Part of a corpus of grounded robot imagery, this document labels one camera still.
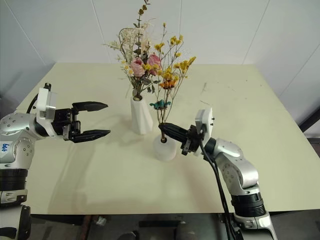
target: black cable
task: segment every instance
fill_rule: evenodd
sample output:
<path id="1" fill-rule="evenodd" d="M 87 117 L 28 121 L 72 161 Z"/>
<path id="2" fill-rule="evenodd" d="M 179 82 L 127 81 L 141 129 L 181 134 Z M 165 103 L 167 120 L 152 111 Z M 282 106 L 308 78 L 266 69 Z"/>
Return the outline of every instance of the black cable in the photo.
<path id="1" fill-rule="evenodd" d="M 219 194 L 220 194 L 220 199 L 221 199 L 221 203 L 222 203 L 222 207 L 223 207 L 223 210 L 224 210 L 224 215 L 225 215 L 225 229 L 226 229 L 226 234 L 227 234 L 227 238 L 228 240 L 230 239 L 230 233 L 233 237 L 234 240 L 236 240 L 236 234 L 235 234 L 235 231 L 233 229 L 233 226 L 231 224 L 231 218 L 230 218 L 230 213 L 229 213 L 229 208 L 228 208 L 228 204 L 227 204 L 227 200 L 226 200 L 226 196 L 225 196 L 225 193 L 224 193 L 224 190 L 222 188 L 222 184 L 221 184 L 221 181 L 220 181 L 220 177 L 219 177 L 219 170 L 218 170 L 218 167 L 216 165 L 216 162 L 213 162 L 211 160 L 211 158 L 209 157 L 208 153 L 206 152 L 205 150 L 205 147 L 204 147 L 204 144 L 202 141 L 200 141 L 200 148 L 203 152 L 203 155 L 204 157 L 206 158 L 206 160 L 209 162 L 210 166 L 212 167 L 213 169 L 213 172 L 214 172 L 214 175 L 215 175 L 215 179 L 216 179 L 216 183 L 218 185 L 218 190 L 219 190 Z"/>
<path id="2" fill-rule="evenodd" d="M 32 99 L 32 101 L 30 102 L 29 107 L 28 107 L 28 109 L 26 111 L 27 114 L 29 114 L 31 112 L 31 109 L 34 106 L 34 104 L 37 101 L 37 99 L 38 99 L 38 94 L 36 94 L 35 97 Z"/>

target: white wall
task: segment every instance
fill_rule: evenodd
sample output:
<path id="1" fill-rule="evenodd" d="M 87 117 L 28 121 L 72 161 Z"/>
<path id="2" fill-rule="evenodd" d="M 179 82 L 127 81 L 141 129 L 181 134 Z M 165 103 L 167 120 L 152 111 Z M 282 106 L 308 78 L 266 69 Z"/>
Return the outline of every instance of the white wall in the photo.
<path id="1" fill-rule="evenodd" d="M 299 123 L 320 105 L 320 0 L 150 0 L 155 33 L 183 34 L 198 64 L 256 64 Z M 2 111 L 55 62 L 114 63 L 103 44 L 143 0 L 0 0 Z"/>

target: round white vase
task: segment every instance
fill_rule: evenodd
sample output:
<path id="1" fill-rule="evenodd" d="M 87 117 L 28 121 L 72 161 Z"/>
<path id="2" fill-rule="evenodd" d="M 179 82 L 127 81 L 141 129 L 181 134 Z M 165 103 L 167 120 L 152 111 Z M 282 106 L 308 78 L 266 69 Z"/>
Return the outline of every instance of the round white vase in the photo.
<path id="1" fill-rule="evenodd" d="M 176 141 L 171 137 L 165 136 L 166 142 L 161 142 L 161 135 L 153 140 L 153 151 L 156 159 L 169 162 L 175 158 L 177 154 Z"/>
<path id="2" fill-rule="evenodd" d="M 152 131 L 154 122 L 143 98 L 140 101 L 135 101 L 133 97 L 131 98 L 131 117 L 132 130 L 136 134 L 145 135 Z"/>

